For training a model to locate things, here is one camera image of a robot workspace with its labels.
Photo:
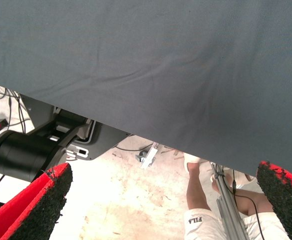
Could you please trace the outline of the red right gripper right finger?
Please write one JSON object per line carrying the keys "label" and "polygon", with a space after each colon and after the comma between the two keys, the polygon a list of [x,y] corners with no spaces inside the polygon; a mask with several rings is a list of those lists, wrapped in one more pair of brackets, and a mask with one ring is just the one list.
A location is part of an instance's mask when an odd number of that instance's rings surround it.
{"label": "red right gripper right finger", "polygon": [[292,239],[292,173],[269,161],[261,161],[257,169],[257,180]]}

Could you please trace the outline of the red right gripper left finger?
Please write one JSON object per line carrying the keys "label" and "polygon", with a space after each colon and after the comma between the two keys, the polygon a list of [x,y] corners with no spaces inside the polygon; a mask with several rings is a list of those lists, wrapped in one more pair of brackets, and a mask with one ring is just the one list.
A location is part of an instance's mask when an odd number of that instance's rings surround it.
{"label": "red right gripper left finger", "polygon": [[60,218],[73,180],[71,165],[43,172],[0,207],[0,240],[47,240]]}

